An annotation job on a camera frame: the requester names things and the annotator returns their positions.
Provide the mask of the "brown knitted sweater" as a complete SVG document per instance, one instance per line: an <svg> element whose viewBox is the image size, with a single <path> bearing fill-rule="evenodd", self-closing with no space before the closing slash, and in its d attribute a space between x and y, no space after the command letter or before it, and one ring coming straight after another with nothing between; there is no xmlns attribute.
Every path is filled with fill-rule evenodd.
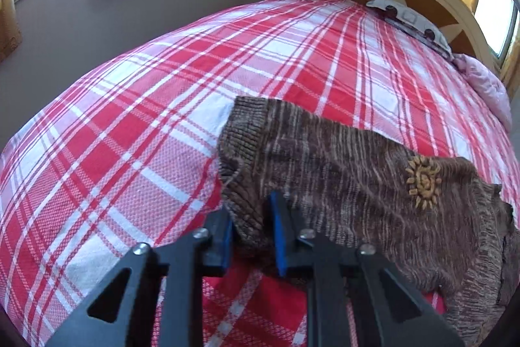
<svg viewBox="0 0 520 347"><path fill-rule="evenodd" d="M239 97L218 142L221 198L246 245L264 249L278 191L334 243L367 242L423 292L439 290L468 346L504 313L519 232L501 187L465 158L425 157L370 130L274 99Z"/></svg>

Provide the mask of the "yellow curtain right of headboard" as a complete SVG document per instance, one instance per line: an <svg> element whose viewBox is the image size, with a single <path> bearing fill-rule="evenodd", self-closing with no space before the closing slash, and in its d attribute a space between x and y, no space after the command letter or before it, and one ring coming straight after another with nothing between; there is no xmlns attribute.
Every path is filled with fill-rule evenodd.
<svg viewBox="0 0 520 347"><path fill-rule="evenodd" d="M520 35L519 26L516 27L513 40L509 46L500 71L500 80L503 82L509 99L513 100L520 83Z"/></svg>

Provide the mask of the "red white plaid bedsheet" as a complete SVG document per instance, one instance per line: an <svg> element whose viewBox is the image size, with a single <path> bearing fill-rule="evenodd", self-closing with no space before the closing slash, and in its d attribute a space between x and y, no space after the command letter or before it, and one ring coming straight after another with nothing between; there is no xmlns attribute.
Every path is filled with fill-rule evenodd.
<svg viewBox="0 0 520 347"><path fill-rule="evenodd" d="M507 133L441 56L348 0L234 7L85 74L6 144L1 304L29 344L133 245L172 242L219 205L216 145L239 95L467 158L519 203Z"/></svg>

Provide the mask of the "window behind headboard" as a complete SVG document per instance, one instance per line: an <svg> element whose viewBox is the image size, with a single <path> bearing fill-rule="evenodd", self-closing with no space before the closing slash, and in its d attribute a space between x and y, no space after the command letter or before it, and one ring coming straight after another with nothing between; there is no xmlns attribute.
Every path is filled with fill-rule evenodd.
<svg viewBox="0 0 520 347"><path fill-rule="evenodd" d="M519 10L514 0L479 0L475 18L501 68L517 34Z"/></svg>

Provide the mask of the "yellow curtain at far left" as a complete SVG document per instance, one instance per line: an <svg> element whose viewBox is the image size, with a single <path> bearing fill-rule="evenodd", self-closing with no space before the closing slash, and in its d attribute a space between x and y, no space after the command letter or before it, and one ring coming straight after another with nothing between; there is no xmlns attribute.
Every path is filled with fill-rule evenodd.
<svg viewBox="0 0 520 347"><path fill-rule="evenodd" d="M20 45L22 35L16 17L14 0L0 1L0 61L4 61Z"/></svg>

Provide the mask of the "white patterned pillow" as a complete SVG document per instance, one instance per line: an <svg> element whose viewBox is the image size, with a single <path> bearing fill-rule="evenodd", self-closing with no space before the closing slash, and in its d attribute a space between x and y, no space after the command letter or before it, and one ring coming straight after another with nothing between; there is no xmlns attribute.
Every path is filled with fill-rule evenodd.
<svg viewBox="0 0 520 347"><path fill-rule="evenodd" d="M451 47L440 29L416 10L394 0L369 0L366 7L387 24L433 49L445 60L453 60Z"/></svg>

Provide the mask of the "pink pillow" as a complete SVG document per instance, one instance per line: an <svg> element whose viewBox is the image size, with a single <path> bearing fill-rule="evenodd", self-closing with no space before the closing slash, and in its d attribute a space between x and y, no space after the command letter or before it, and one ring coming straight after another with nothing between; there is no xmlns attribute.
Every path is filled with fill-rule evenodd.
<svg viewBox="0 0 520 347"><path fill-rule="evenodd" d="M472 56L454 54L453 64L509 133L512 129L511 107L501 80Z"/></svg>

